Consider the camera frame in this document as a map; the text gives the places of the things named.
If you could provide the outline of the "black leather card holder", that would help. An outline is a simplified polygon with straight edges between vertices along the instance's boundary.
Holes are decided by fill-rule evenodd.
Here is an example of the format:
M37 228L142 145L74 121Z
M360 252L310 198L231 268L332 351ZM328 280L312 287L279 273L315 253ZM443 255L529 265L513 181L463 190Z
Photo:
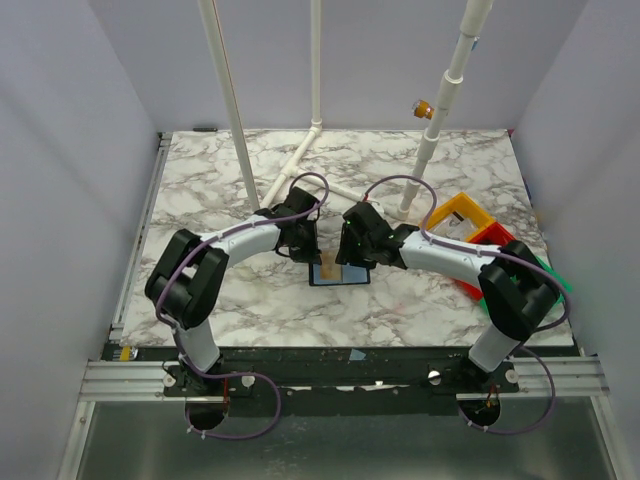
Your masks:
M368 269L349 264L310 264L308 271L310 286L367 285L371 282Z

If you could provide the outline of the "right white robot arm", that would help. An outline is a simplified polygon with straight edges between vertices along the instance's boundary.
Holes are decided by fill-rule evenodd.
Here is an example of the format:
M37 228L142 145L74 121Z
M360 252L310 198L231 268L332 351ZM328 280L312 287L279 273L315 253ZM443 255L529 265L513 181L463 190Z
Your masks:
M468 352L460 379L480 392L496 380L497 367L537 332L568 292L521 241L506 246L471 244L414 225L395 228L367 202L343 214L338 264L377 265L441 274L480 289L491 323Z

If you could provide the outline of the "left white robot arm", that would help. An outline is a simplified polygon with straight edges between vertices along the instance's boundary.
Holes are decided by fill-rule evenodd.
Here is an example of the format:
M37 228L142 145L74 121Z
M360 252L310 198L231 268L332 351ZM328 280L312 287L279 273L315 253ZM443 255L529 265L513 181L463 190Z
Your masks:
M198 235L174 233L150 274L144 294L158 319L172 330L187 382L201 395L214 393L222 380L220 358L208 317L224 275L235 265L261 253L287 248L294 262L318 263L316 221L310 215L321 200L292 187L285 200L257 210L226 230Z

